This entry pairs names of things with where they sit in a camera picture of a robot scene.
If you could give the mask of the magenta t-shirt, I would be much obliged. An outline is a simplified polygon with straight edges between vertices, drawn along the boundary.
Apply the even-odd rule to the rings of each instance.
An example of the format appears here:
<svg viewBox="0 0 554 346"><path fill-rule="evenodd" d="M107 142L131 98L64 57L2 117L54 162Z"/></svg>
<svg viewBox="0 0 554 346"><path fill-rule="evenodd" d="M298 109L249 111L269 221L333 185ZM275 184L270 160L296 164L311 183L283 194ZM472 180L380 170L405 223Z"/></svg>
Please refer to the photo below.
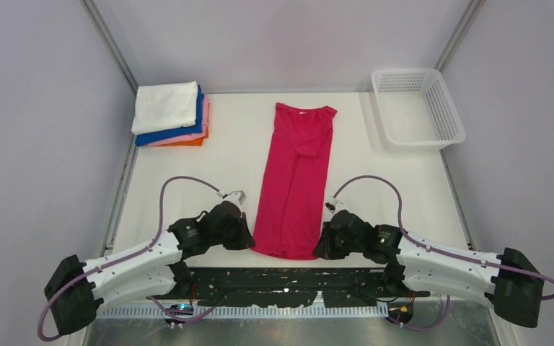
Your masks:
<svg viewBox="0 0 554 346"><path fill-rule="evenodd" d="M254 252L287 260L315 258L336 114L329 106L276 104L252 235Z"/></svg>

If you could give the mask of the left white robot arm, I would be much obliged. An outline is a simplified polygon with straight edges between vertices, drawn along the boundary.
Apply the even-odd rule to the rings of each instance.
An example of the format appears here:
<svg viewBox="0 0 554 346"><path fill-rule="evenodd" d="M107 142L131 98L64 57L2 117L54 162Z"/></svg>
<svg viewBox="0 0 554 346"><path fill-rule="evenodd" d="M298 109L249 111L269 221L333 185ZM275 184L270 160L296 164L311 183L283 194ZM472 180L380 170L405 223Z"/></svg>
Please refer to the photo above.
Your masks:
<svg viewBox="0 0 554 346"><path fill-rule="evenodd" d="M242 205L224 198L209 212L175 221L152 240L101 258L61 260L44 288L59 337L92 323L100 312L146 297L186 297L193 287L185 261L210 247L243 250L255 244Z"/></svg>

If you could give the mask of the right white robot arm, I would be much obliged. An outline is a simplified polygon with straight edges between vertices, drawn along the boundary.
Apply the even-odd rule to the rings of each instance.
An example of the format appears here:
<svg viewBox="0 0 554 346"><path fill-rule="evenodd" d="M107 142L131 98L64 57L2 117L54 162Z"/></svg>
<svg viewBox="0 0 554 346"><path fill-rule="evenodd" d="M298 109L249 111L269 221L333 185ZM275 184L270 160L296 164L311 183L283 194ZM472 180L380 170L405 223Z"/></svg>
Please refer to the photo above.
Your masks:
<svg viewBox="0 0 554 346"><path fill-rule="evenodd" d="M322 226L313 255L340 260L360 253L385 266L384 289L393 296L409 291L435 292L492 308L512 324L538 325L544 281L520 251L500 254L455 249L396 226L372 226L357 215L340 210Z"/></svg>

